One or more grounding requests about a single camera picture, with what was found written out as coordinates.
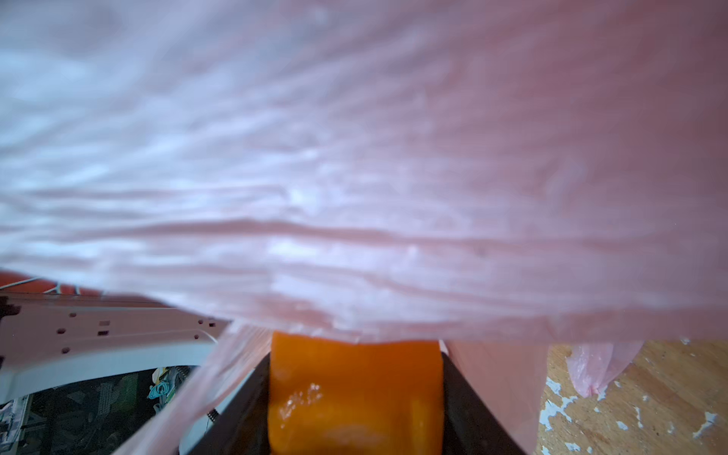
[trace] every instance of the peeling paint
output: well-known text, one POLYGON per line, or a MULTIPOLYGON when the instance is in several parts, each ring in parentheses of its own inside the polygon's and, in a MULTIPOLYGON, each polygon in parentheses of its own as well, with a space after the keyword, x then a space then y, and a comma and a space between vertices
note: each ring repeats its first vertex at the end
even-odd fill
POLYGON ((561 384, 546 376, 546 385, 551 389, 551 392, 561 396, 561 384))
POLYGON ((553 428, 551 427, 551 422, 549 422, 549 418, 554 417, 556 414, 561 414, 562 416, 566 417, 566 420, 572 422, 571 417, 566 413, 566 407, 576 400, 577 397, 562 397, 561 406, 555 405, 551 402, 551 400, 546 400, 546 407, 541 411, 541 414, 539 416, 539 423, 546 426, 546 431, 553 430, 553 428))
POLYGON ((635 412, 637 413, 637 426, 640 428, 644 428, 644 425, 642 424, 642 414, 640 414, 639 408, 637 406, 634 406, 635 412))
POLYGON ((717 416, 718 416, 718 414, 713 414, 712 412, 705 412, 705 423, 700 425, 700 428, 692 434, 692 438, 698 439, 700 436, 702 436, 704 431, 706 431, 708 428, 713 426, 713 424, 716 422, 717 416))

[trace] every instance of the wooden floor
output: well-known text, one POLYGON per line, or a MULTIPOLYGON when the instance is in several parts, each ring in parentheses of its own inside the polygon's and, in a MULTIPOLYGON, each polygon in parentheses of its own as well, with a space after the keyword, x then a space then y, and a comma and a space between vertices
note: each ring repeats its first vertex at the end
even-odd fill
POLYGON ((553 382, 542 398, 535 454, 728 454, 728 343, 647 342, 602 400, 574 391, 570 354, 567 346, 549 354, 553 382), (555 410, 547 431, 543 422, 555 410))

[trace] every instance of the pink plastic bag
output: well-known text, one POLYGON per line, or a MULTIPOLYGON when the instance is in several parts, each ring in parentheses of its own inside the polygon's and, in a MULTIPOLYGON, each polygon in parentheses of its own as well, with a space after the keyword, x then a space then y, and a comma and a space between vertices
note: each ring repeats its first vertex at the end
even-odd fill
MULTIPOLYGON (((726 9, 2 2, 0 264, 237 321, 134 454, 244 377, 253 327, 725 337, 726 9)), ((536 357, 493 371, 523 403, 536 357)))
POLYGON ((642 341, 581 344, 566 359, 574 388, 583 397, 603 392, 632 362, 642 341))
POLYGON ((536 447, 548 346, 448 341, 449 356, 511 437, 536 447))

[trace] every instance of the white plastic part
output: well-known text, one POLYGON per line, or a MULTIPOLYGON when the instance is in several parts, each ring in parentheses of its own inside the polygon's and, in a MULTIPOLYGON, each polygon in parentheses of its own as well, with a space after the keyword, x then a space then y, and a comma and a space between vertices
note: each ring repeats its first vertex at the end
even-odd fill
POLYGON ((0 402, 161 365, 199 365, 227 326, 139 298, 5 295, 20 313, 0 320, 0 402))

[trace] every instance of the plastic bag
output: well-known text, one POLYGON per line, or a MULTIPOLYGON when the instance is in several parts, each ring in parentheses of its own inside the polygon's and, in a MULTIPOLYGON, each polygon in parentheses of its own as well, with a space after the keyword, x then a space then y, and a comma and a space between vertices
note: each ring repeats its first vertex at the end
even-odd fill
POLYGON ((606 386, 632 362, 642 349, 642 341, 631 343, 580 344, 566 359, 575 390, 589 397, 606 390, 606 386))
POLYGON ((349 341, 725 336, 725 9, 2 2, 0 263, 349 341))
POLYGON ((538 436, 548 346, 448 341, 448 354, 526 453, 538 436))

